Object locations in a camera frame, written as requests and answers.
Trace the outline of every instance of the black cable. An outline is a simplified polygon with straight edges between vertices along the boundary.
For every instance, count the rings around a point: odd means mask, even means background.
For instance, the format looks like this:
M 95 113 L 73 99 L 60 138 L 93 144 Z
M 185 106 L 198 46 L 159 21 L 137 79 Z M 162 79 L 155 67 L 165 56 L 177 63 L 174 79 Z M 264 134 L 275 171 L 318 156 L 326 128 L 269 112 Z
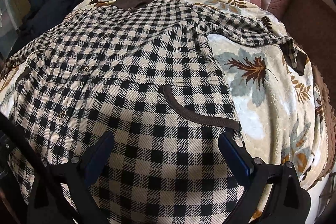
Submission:
M 44 167 L 40 158 L 36 155 L 24 135 L 20 133 L 17 127 L 15 127 L 1 112 L 0 129 L 16 145 L 23 156 L 25 156 L 36 173 L 43 180 L 50 193 L 58 201 L 58 204 L 62 207 L 63 211 L 69 213 L 72 218 L 81 223 L 82 221 L 79 213 L 66 200 L 60 186 L 55 182 L 53 176 L 47 171 L 46 167 Z

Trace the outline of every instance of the shirt button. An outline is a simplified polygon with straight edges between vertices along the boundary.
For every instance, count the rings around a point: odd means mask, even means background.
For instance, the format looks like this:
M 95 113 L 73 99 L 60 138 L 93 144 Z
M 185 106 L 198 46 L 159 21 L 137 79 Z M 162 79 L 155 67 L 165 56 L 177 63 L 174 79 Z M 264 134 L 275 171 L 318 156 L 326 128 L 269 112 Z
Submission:
M 62 110 L 60 111 L 60 113 L 58 114 L 58 117 L 59 117 L 60 119 L 63 119 L 63 118 L 65 117 L 65 114 L 66 114 L 65 110 L 62 109 Z
M 88 71 L 89 68 L 90 68 L 90 67 L 88 67 L 88 66 L 84 66 L 84 67 L 82 67 L 82 71 Z

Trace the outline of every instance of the screw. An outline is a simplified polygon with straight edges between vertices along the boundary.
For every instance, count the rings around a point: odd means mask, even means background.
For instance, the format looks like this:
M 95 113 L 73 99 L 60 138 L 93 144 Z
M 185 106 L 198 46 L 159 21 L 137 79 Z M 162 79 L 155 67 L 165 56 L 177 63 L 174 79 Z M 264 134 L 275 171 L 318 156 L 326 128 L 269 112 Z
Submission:
M 263 163 L 263 160 L 261 158 L 258 158 L 258 157 L 254 158 L 253 160 L 256 164 L 262 164 Z
M 78 158 L 78 157 L 73 157 L 73 158 L 71 159 L 71 162 L 72 162 L 73 164 L 76 164 L 77 162 L 79 162 L 79 158 Z
M 293 163 L 291 163 L 290 161 L 286 161 L 286 166 L 288 168 L 293 168 Z

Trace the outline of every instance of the black and beige checkered fabric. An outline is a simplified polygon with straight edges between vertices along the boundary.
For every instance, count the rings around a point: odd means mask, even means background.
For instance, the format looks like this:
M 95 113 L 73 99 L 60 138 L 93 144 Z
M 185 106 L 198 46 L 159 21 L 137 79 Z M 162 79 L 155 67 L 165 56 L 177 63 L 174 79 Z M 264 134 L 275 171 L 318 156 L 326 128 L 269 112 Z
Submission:
M 33 52 L 10 119 L 51 164 L 114 134 L 115 148 L 90 187 L 111 223 L 222 223 L 238 188 L 217 139 L 229 131 L 243 140 L 210 33 L 252 47 L 288 39 L 273 37 L 261 21 L 174 0 L 132 12 L 86 10 L 7 63 L 8 70 Z M 18 150 L 10 164 L 27 199 L 34 170 Z

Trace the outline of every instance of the cream blanket with leaf print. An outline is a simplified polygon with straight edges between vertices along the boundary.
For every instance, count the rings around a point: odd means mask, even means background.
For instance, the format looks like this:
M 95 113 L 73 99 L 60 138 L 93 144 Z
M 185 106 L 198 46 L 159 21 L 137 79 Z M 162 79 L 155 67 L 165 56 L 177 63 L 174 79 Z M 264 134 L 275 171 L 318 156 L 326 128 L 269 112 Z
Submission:
M 83 10 L 111 5 L 116 0 L 85 0 L 65 19 Z M 207 5 L 225 13 L 262 20 L 276 36 L 287 32 L 275 16 L 243 0 L 177 0 Z M 328 138 L 320 91 L 314 83 L 307 59 L 299 76 L 287 65 L 278 45 L 246 47 L 218 34 L 208 36 L 213 54 L 221 65 L 242 127 L 246 150 L 266 163 L 294 163 L 307 189 L 323 171 L 328 155 Z M 0 82 L 0 109 L 8 116 L 14 104 L 14 85 L 24 64 Z M 254 218 L 260 216 L 270 191 L 264 191 Z

